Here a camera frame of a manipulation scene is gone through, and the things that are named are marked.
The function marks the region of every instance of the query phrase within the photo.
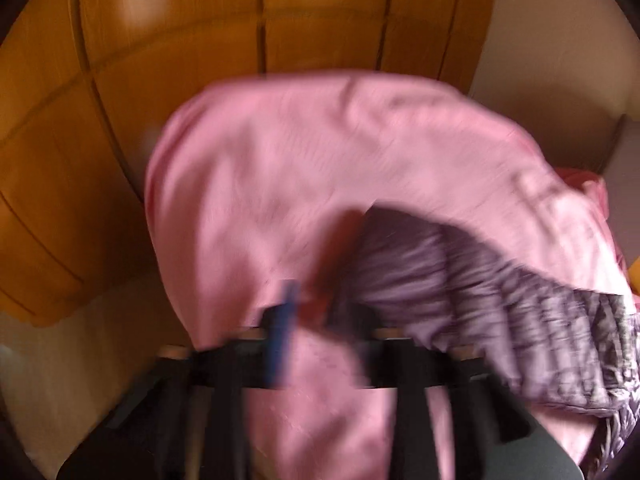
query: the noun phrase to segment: yellow object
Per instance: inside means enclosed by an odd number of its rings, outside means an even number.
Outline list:
[[[637,258],[629,267],[629,282],[636,294],[640,294],[640,258]]]

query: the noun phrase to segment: purple garment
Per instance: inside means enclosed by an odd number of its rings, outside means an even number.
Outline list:
[[[474,346],[526,400],[606,417],[594,471],[638,420],[638,316],[622,298],[543,278],[453,225],[371,208],[328,319],[346,336],[352,304],[427,348]]]

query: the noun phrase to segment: purple quilted jacket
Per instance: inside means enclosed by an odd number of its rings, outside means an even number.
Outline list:
[[[589,477],[638,421],[638,315],[626,316],[619,296],[543,278],[455,226],[371,208],[329,326],[348,335],[355,303],[428,348],[473,345],[524,399],[600,417]]]

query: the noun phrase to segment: metallic gray fabric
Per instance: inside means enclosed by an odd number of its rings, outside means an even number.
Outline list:
[[[524,399],[610,417],[601,458],[638,420],[638,337],[622,298],[543,278],[455,226],[370,209],[330,328],[350,334],[352,304],[427,348],[473,345]]]

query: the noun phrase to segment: pink fabric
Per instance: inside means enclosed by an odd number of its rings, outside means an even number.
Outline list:
[[[283,479],[385,477],[394,394],[356,389],[354,357],[318,328],[359,215],[376,200],[458,224],[545,276],[630,303],[591,201],[519,126],[449,86],[350,72],[205,90],[172,116],[149,162],[148,225],[197,348],[257,320],[279,301],[281,280],[303,283],[289,386],[248,396],[254,445]],[[428,395],[450,479],[446,396]],[[533,410],[580,460],[593,420]]]

